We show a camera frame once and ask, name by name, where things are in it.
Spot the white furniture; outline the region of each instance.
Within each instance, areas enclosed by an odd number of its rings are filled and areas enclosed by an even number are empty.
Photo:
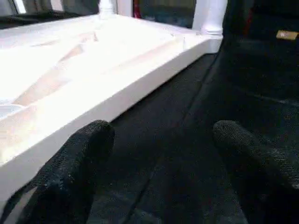
[[[105,13],[0,31],[0,54],[16,47],[48,48],[57,59],[40,69],[37,80],[31,79],[30,67],[15,62],[31,81],[17,99],[7,94],[24,108],[0,120],[1,202],[33,178],[76,130],[95,119],[117,118],[203,54],[216,53],[222,41],[215,26],[204,25],[203,35]],[[212,14],[207,21],[214,20]],[[66,42],[73,45],[58,50]],[[36,56],[36,51],[27,54]],[[18,82],[21,74],[12,75]]]
[[[202,34],[222,35],[222,22],[228,0],[197,0],[193,26]],[[133,16],[133,0],[117,0],[118,14]]]

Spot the white wooden frame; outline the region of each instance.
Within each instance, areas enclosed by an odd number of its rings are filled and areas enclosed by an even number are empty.
[[[122,28],[124,33],[125,27],[136,27],[135,32],[143,28],[174,38],[104,72],[103,76],[73,81],[0,120],[0,202],[4,203],[33,178],[76,130],[95,119],[114,120],[203,54],[216,53],[222,41],[221,24],[227,0],[221,3],[209,4],[201,32],[121,15],[104,19],[93,15],[0,31],[0,49],[37,45],[95,29],[100,32],[105,24]],[[125,5],[118,5],[118,9],[128,12]],[[74,100],[78,98],[83,98],[80,104]],[[67,113],[53,110],[64,107],[66,102]]]
[[[196,2],[192,29],[221,35],[222,21],[227,4],[228,0],[198,0]],[[133,16],[132,0],[117,0],[117,5],[118,14]]]

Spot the small label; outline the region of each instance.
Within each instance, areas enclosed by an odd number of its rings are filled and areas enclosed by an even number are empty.
[[[297,35],[298,35],[297,32],[279,30],[277,32],[276,38],[277,39],[284,39],[284,40],[294,41],[297,38]]]

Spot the black floor mat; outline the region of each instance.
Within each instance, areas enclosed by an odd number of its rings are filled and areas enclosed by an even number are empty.
[[[236,120],[282,148],[297,147],[298,60],[266,48],[229,41],[211,69],[215,56],[202,57],[117,119],[90,223],[247,223],[212,127]],[[249,222],[258,223],[257,209]]]

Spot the dark fabric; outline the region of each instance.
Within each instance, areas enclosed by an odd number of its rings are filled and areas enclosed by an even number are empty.
[[[109,158],[114,130],[94,121],[75,132],[25,187],[7,202],[4,223],[23,195],[36,188],[17,224],[85,224],[99,173]]]
[[[202,85],[211,83],[206,78],[214,61],[215,55],[201,57],[113,121],[114,153],[89,224],[163,223],[174,213],[177,222],[247,223],[213,145],[212,126],[198,125],[197,119],[211,118],[194,111],[195,102],[219,113],[214,99],[213,108],[198,102],[211,91]]]
[[[298,0],[255,0],[253,10],[257,13],[299,17],[299,2]]]
[[[225,39],[216,72],[254,94],[299,99],[299,45],[232,36]]]
[[[284,150],[267,145],[233,121],[219,121],[213,131],[245,213],[254,206],[244,205],[250,195],[260,204],[258,223],[298,223],[299,166],[292,164],[298,159],[288,158]]]

